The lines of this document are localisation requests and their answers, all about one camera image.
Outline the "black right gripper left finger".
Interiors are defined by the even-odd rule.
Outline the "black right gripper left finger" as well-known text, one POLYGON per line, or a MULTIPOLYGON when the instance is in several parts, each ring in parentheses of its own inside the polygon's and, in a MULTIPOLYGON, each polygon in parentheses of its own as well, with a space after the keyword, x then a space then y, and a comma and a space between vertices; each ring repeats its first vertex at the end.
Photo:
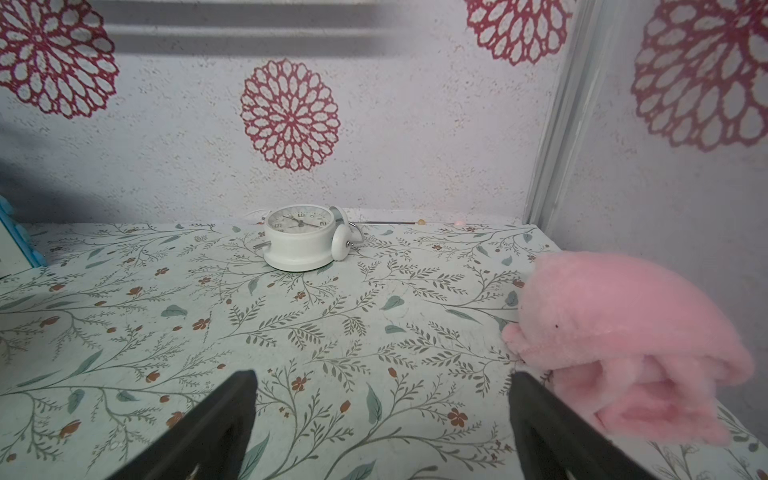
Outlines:
POLYGON ((236 479, 255 420, 258 379, 233 373, 112 479, 236 479))

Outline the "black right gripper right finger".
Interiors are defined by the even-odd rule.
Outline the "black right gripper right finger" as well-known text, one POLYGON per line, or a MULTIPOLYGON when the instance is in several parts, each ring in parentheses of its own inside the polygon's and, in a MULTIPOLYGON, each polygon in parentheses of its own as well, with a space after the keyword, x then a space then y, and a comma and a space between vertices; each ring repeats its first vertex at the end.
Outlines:
POLYGON ((526 372, 510 376, 510 423, 526 479, 652 479, 526 372))

